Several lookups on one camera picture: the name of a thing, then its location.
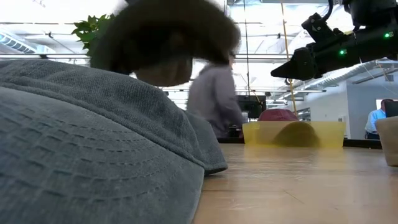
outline white wall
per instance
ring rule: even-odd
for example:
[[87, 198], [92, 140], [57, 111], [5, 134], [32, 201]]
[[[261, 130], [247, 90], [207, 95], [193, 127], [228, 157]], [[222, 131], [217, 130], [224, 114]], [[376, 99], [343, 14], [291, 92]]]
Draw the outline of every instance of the white wall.
[[[310, 93], [304, 101], [296, 102], [297, 110], [310, 108], [311, 121], [338, 121], [343, 118], [346, 122], [346, 136], [350, 138], [346, 87], [346, 82], [341, 82], [337, 87], [326, 88], [325, 93]], [[293, 111], [292, 102], [282, 108]]]
[[347, 85], [352, 139], [364, 139], [364, 129], [369, 113], [377, 109], [376, 100], [398, 98], [398, 85], [387, 84], [384, 86]]

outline table surface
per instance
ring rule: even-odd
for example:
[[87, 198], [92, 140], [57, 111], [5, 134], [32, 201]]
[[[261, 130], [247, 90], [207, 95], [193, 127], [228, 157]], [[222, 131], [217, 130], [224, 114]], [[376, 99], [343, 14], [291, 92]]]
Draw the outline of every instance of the table surface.
[[381, 150], [221, 147], [229, 169], [205, 179], [194, 224], [398, 223], [398, 168]]

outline blue shirt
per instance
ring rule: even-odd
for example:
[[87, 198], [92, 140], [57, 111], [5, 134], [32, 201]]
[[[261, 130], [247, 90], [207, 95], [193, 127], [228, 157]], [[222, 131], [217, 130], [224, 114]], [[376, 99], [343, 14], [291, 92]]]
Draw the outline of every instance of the blue shirt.
[[365, 130], [369, 133], [377, 134], [376, 126], [374, 125], [376, 120], [385, 119], [386, 112], [382, 109], [375, 110], [369, 113], [368, 122], [366, 123]]

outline person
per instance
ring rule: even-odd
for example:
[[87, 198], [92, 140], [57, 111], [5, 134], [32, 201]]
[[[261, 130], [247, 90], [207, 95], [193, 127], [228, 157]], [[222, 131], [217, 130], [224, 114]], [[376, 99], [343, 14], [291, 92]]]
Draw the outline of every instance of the person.
[[230, 54], [229, 65], [205, 66], [188, 94], [187, 111], [207, 120], [217, 138], [228, 137], [230, 124], [241, 127], [243, 123], [235, 93], [233, 63], [234, 55]]
[[368, 122], [365, 126], [365, 139], [380, 140], [379, 133], [376, 130], [375, 122], [379, 119], [386, 118], [386, 102], [393, 101], [392, 99], [385, 99], [381, 101], [381, 109], [374, 110], [369, 113]]

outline beige container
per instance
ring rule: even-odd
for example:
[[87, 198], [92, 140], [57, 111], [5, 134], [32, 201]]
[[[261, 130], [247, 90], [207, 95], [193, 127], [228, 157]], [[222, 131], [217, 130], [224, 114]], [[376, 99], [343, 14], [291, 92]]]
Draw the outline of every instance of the beige container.
[[376, 129], [387, 164], [398, 167], [398, 116], [377, 120]]

